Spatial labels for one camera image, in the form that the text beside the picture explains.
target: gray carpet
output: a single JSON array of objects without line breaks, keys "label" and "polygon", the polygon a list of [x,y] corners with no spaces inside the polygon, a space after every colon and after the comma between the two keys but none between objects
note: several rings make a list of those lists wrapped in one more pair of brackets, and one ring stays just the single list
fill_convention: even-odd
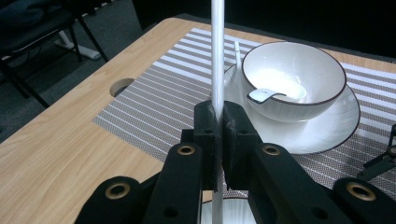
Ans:
[{"label": "gray carpet", "polygon": [[[95,15],[84,17],[84,21],[109,59],[143,34],[131,0],[115,0],[106,4],[98,8]],[[79,45],[95,49],[78,22],[75,23],[74,29]],[[43,44],[41,49],[31,50],[29,55],[22,55],[13,62],[13,65],[18,67],[18,73],[49,104],[55,103],[105,64],[103,59],[94,61],[85,57],[82,62],[79,62],[75,54],[67,53],[37,74],[29,75],[29,71],[37,68],[40,64],[46,64],[52,60],[54,55],[63,52],[64,50],[56,47],[53,41],[49,41]],[[1,143],[43,112],[45,108],[33,97],[23,98],[8,82],[0,85],[0,92]]]}]

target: black chair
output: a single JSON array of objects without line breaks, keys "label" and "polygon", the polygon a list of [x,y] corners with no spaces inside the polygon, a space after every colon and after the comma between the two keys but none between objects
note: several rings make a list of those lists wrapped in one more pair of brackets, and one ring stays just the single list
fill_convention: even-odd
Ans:
[{"label": "black chair", "polygon": [[78,56],[78,60],[81,61],[81,55],[78,48],[76,48],[78,45],[77,39],[73,30],[73,24],[78,20],[102,58],[108,62],[107,56],[82,19],[82,11],[78,9],[78,1],[62,0],[62,3],[63,5],[60,9],[49,13],[39,23],[23,30],[2,32],[0,34],[0,70],[3,75],[24,97],[28,97],[25,92],[27,91],[44,107],[49,107],[49,104],[17,74],[14,68],[8,65],[15,57],[23,54],[28,49],[41,45],[62,30],[68,29],[75,46],[73,49]]}]

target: white bowl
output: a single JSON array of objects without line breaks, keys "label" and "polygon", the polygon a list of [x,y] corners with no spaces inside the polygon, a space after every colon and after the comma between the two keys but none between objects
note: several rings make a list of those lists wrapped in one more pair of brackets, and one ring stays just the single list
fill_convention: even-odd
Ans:
[{"label": "white bowl", "polygon": [[297,43],[258,46],[247,54],[242,69],[245,95],[257,89],[288,91],[282,93],[292,95],[291,87],[303,87],[304,97],[298,101],[282,95],[275,95],[263,104],[246,99],[260,114],[282,122],[305,121],[320,115],[347,84],[343,67],[331,55]]}]

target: chair leg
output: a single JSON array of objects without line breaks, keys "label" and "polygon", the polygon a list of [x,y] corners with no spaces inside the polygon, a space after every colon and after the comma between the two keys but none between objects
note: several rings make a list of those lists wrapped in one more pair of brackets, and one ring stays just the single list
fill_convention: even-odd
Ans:
[{"label": "chair leg", "polygon": [[72,26],[69,27],[69,31],[70,31],[70,35],[72,36],[72,40],[73,40],[73,44],[75,46],[75,51],[76,51],[76,54],[77,54],[77,57],[78,57],[78,61],[82,62],[81,54],[79,53],[79,48],[78,48],[76,35],[74,33],[74,29],[73,29]]},{"label": "chair leg", "polygon": [[102,51],[102,48],[99,46],[98,42],[96,41],[95,37],[93,37],[93,34],[91,33],[90,29],[88,28],[87,24],[85,23],[85,21],[81,18],[78,17],[78,21],[81,24],[82,28],[85,30],[85,32],[87,33],[88,37],[90,38],[90,40],[92,41],[92,43],[96,46],[97,50],[99,51],[99,53],[102,55],[102,58],[105,60],[105,62],[108,62],[108,58],[105,55],[105,53]]},{"label": "chair leg", "polygon": [[42,104],[44,107],[48,108],[50,107],[49,104],[47,104],[46,101],[41,98],[40,95],[38,95],[37,92],[35,92],[21,77],[17,75],[17,73],[9,67],[3,60],[0,60],[0,69],[3,71],[3,75],[11,82],[11,84],[16,87],[18,86],[18,83],[21,84],[21,86],[29,92],[35,99]]}]

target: white rod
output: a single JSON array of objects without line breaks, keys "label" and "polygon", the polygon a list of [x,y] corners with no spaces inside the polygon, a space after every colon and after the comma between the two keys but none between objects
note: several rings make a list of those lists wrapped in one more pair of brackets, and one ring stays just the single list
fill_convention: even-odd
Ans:
[{"label": "white rod", "polygon": [[219,125],[220,141],[217,150],[217,186],[212,194],[212,223],[223,222],[223,170],[222,157],[222,119],[224,107],[224,0],[212,0],[212,104]]}]

